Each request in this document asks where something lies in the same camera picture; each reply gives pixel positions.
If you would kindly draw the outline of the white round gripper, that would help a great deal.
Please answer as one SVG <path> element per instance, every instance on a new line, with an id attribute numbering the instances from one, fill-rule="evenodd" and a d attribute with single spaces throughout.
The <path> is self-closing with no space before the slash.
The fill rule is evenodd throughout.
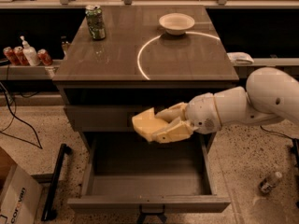
<path id="1" fill-rule="evenodd" d="M 158 112 L 155 117 L 170 122 L 152 135 L 153 140 L 161 144 L 188 139 L 193 131 L 208 134 L 221 129 L 212 93 L 195 96 L 188 104 L 181 102 L 172 105 Z"/>

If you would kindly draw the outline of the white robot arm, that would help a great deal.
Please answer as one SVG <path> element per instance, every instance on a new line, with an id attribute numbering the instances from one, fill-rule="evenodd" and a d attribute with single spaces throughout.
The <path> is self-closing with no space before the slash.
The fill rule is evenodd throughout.
<path id="1" fill-rule="evenodd" d="M 198 95 L 156 117 L 167 122 L 152 135 L 159 143 L 185 140 L 193 133 L 214 133 L 231 124 L 258 126 L 287 119 L 298 125 L 299 82 L 283 71 L 264 67 L 249 75 L 244 88 Z"/>

